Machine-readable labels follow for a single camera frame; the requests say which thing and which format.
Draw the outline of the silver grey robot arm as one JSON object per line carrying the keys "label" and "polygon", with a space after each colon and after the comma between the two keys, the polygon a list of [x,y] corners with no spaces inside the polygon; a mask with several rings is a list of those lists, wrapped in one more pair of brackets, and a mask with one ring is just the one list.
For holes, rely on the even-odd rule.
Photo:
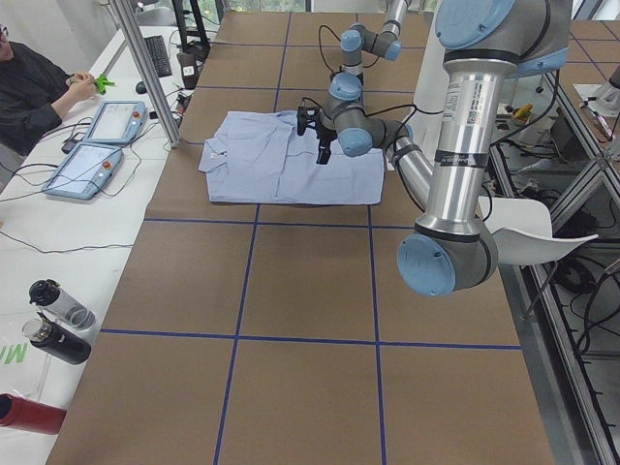
{"label": "silver grey robot arm", "polygon": [[339,73],[353,75],[363,81],[362,54],[367,52],[377,58],[395,61],[402,49],[400,34],[412,0],[391,1],[382,30],[377,33],[357,22],[340,36],[343,64]]}
{"label": "silver grey robot arm", "polygon": [[380,33],[362,24],[348,30],[341,42],[342,70],[333,75],[323,104],[298,109],[296,129],[315,130],[322,165],[328,162],[334,141],[349,157],[374,148],[388,155],[405,187],[423,206],[413,234],[399,246],[399,272],[421,295],[448,295],[484,282],[498,265],[495,240],[476,208],[501,87],[508,78],[555,72],[565,64],[572,5],[568,1],[439,5],[433,35],[444,48],[449,81],[432,158],[422,154],[405,123],[374,118],[360,101],[362,54],[395,59],[407,9],[407,2],[393,2]]}

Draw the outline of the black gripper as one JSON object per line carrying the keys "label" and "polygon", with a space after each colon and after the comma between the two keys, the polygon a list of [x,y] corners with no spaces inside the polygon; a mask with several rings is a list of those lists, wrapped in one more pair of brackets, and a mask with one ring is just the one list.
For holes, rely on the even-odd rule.
{"label": "black gripper", "polygon": [[319,140],[318,165],[327,165],[331,156],[331,143],[334,141],[334,130],[327,127],[322,120],[322,111],[318,107],[298,107],[296,112],[296,133],[302,137],[308,129],[316,132]]}

